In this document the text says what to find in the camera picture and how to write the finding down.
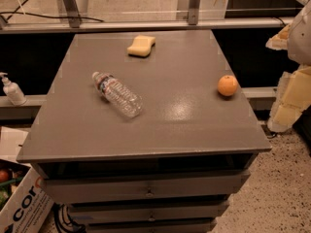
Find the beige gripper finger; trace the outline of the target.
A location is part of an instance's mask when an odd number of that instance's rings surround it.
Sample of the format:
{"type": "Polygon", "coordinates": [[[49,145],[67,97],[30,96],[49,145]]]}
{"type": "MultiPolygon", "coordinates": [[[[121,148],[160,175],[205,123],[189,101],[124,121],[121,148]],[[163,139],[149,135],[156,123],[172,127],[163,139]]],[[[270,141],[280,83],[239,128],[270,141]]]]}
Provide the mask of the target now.
{"type": "Polygon", "coordinates": [[[300,65],[293,73],[281,76],[276,101],[273,103],[267,126],[272,132],[285,132],[311,105],[311,66],[300,65]]]}
{"type": "Polygon", "coordinates": [[[281,29],[276,35],[269,38],[265,46],[272,50],[287,50],[288,49],[288,38],[291,26],[288,24],[281,29]]]}

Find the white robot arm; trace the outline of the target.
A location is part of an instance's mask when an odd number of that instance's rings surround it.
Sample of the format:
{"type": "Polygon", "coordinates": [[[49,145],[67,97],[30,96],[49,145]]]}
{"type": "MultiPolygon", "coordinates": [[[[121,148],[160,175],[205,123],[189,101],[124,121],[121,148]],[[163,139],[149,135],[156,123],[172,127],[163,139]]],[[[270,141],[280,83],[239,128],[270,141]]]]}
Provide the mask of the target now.
{"type": "Polygon", "coordinates": [[[288,58],[299,64],[296,71],[282,74],[267,123],[270,131],[285,132],[311,105],[311,1],[265,46],[286,50],[288,58]]]}

